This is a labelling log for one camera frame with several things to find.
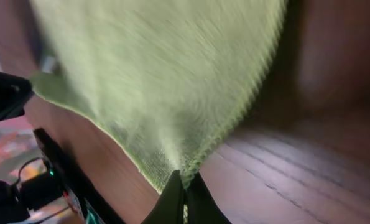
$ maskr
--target towel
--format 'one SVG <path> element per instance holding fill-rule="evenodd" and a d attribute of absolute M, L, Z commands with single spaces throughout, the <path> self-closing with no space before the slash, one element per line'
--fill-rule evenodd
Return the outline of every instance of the towel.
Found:
<path fill-rule="evenodd" d="M 30 80 L 43 99 L 112 137 L 161 192 L 188 187 L 252 105 L 285 0 L 32 0 L 60 69 Z"/>

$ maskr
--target wooden table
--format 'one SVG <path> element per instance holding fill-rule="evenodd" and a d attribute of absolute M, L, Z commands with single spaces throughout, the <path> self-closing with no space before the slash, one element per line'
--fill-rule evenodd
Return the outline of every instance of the wooden table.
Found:
<path fill-rule="evenodd" d="M 306 34 L 295 39 L 284 37 L 303 43 L 300 69 L 293 71 L 293 80 L 298 81 L 288 82 L 286 76 L 268 81 L 266 85 L 275 91 L 263 91 L 252 122 L 237 129 L 201 168 L 216 203 L 233 223 L 370 223 L 370 105 L 347 108 L 356 98 L 350 88 L 370 84 L 350 74 L 347 80 L 354 80 L 356 87 L 343 85 L 335 75 L 345 74 L 344 66 L 324 60 L 346 46 L 357 45 L 361 34 L 348 42 L 345 37 L 353 26 L 370 26 L 370 5 L 358 1 L 350 1 L 347 7 L 342 7 L 341 1 L 326 3 L 307 1 L 301 26 Z M 0 0 L 0 61 L 5 72 L 26 77 L 37 68 L 26 43 L 25 23 L 17 19 L 17 7 L 20 5 L 14 0 Z M 340 35 L 337 26 L 345 34 Z M 332 38 L 329 34 L 334 31 L 337 33 Z M 370 45 L 363 42 L 359 49 L 370 49 Z M 352 67 L 356 59 L 346 56 L 339 61 L 349 60 L 347 66 Z M 286 60 L 279 60 L 272 77 L 282 72 L 289 63 Z M 370 76 L 370 64 L 365 68 Z M 305 101 L 294 100 L 294 85 L 300 87 Z M 277 91 L 288 97 L 275 101 L 280 94 Z M 337 97 L 330 91 L 336 91 Z M 25 110 L 35 128 L 44 128 L 64 150 L 75 155 L 96 189 L 125 222 L 140 223 L 151 211 L 158 194 L 121 148 L 96 126 L 38 96 Z"/>

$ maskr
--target black cable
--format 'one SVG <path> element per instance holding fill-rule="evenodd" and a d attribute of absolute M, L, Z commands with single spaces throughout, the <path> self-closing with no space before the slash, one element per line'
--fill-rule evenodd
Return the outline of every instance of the black cable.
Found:
<path fill-rule="evenodd" d="M 17 185 L 18 183 L 21 182 L 21 173 L 22 173 L 22 170 L 27 166 L 29 165 L 30 163 L 34 162 L 34 161 L 37 161 L 39 159 L 42 159 L 42 157 L 36 157 L 36 158 L 32 158 L 31 160 L 25 162 L 23 164 L 23 166 L 19 169 L 19 173 L 17 175 L 17 180 L 13 183 L 13 185 Z"/>
<path fill-rule="evenodd" d="M 54 216 L 56 216 L 56 215 L 58 215 L 58 214 L 60 214 L 60 213 L 64 212 L 64 211 L 65 211 L 65 210 L 67 210 L 67 209 L 69 209 L 69 207 L 68 207 L 68 206 L 67 206 L 67 207 L 65 207 L 64 209 L 60 210 L 60 211 L 57 211 L 57 212 L 53 213 L 53 214 L 52 214 L 52 215 L 50 215 L 50 216 L 47 216 L 47 217 L 45 217 L 45 218 L 43 218 L 43 219 L 41 219 L 41 220 L 36 221 L 35 223 L 30 223 L 30 224 L 40 224 L 40 223 L 43 223 L 43 222 L 45 222 L 46 220 L 48 220 L 48 219 L 50 219 L 50 218 L 52 218 L 52 217 L 54 217 Z"/>

